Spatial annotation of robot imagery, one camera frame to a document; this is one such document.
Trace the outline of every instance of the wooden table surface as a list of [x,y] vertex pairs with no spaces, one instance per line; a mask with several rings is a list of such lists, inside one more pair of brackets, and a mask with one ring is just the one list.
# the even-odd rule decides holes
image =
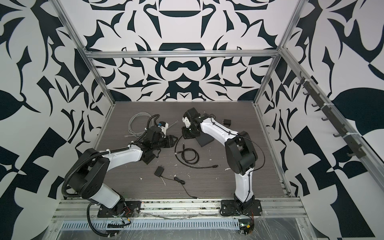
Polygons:
[[[104,134],[98,144],[99,151],[116,149],[127,146],[135,137],[128,135],[128,122],[139,112],[148,112],[151,115],[160,114],[157,120],[172,124],[178,123],[167,130],[167,134],[180,137],[183,114],[195,107],[199,113],[214,114],[216,120],[230,119],[230,129],[241,132],[246,131],[265,154],[265,165],[262,169],[253,172],[252,189],[256,197],[283,197],[284,193],[269,150],[266,145],[259,121],[251,102],[117,102]],[[137,117],[132,129],[135,132],[144,130],[148,117]],[[182,145],[195,149],[200,155],[200,161],[195,165],[211,166],[219,164],[218,168],[192,169],[182,165],[174,155],[174,148],[162,149],[159,158],[155,158],[146,165],[144,162],[131,162],[121,165],[107,172],[104,183],[127,198],[189,198],[180,183],[170,181],[154,175],[158,166],[164,167],[163,176],[173,179],[177,176],[186,182],[184,187],[192,196],[199,198],[233,197],[235,192],[235,173],[229,169],[225,149],[218,141],[200,147],[195,139],[181,139],[177,150]],[[258,154],[256,168],[263,164],[263,154],[255,146]]]

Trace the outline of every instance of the black and white mural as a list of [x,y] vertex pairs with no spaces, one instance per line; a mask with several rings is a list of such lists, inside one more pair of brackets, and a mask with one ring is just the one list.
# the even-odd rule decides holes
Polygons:
[[321,240],[384,238],[384,192],[281,59],[258,105],[280,166]]
[[110,107],[47,0],[0,2],[1,239],[48,226]]
[[310,0],[288,50],[384,158],[384,1]]
[[116,101],[253,100],[272,57],[103,58]]
[[91,51],[276,49],[298,0],[62,0]]

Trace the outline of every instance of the white zip tie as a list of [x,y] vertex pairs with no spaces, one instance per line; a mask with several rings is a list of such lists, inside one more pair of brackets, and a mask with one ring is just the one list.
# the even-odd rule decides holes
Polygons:
[[333,103],[324,103],[323,106],[320,108],[320,110],[323,109],[323,107],[327,106],[327,105],[334,105]]
[[346,136],[352,135],[352,134],[360,135],[358,132],[347,132],[347,133],[343,136],[343,138],[345,138]]

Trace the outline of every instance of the clear plastic sheet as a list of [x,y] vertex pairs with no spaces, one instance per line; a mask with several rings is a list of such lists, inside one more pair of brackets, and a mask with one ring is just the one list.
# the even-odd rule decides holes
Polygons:
[[[244,235],[240,233],[237,228],[233,226],[225,227],[225,226],[215,226],[215,227],[196,227],[194,229],[188,228],[180,228],[176,226],[180,226],[182,222],[186,221],[194,221],[197,219],[200,220],[212,220],[216,217],[217,220],[224,219],[233,219],[228,217],[220,217],[218,216],[190,216],[183,218],[155,218],[151,214],[140,214],[140,218],[130,218],[132,224],[138,223],[148,223],[153,221],[164,221],[164,222],[172,222],[174,223],[174,227],[164,227],[159,229],[151,229],[151,228],[140,228],[134,229],[130,228],[132,225],[126,227],[124,230],[120,231],[119,234],[115,237],[111,237],[111,239],[116,240],[179,240],[179,239],[189,239],[189,240],[200,240],[200,239],[212,239],[212,240],[307,240],[309,239],[306,235],[306,226],[305,221],[298,220],[296,218],[284,218],[284,217],[270,217],[268,213],[264,211],[264,214],[261,217],[254,218],[254,230],[248,234]],[[250,219],[242,219],[239,220],[241,222],[249,222]],[[58,240],[88,240],[88,239],[100,239],[105,240],[105,237],[99,237],[95,233],[93,233],[90,229],[61,229],[58,237]]]

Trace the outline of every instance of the black mounting plate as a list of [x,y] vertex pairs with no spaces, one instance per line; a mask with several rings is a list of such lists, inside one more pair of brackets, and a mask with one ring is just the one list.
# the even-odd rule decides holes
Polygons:
[[[140,207],[141,207],[141,201],[125,201],[125,204],[127,207],[131,210],[130,213],[128,213],[125,217],[131,217],[136,210],[136,212],[140,212]],[[97,213],[98,218],[104,218],[104,217],[113,217],[111,212],[109,212],[109,209],[106,207],[99,209],[99,212]]]
[[241,214],[235,214],[237,210],[237,203],[235,200],[221,200],[221,209],[220,212],[223,215],[232,215],[240,216],[240,215],[248,215],[251,216],[252,212],[254,216],[261,216],[261,212],[263,211],[260,200],[253,200],[250,207],[243,210]]

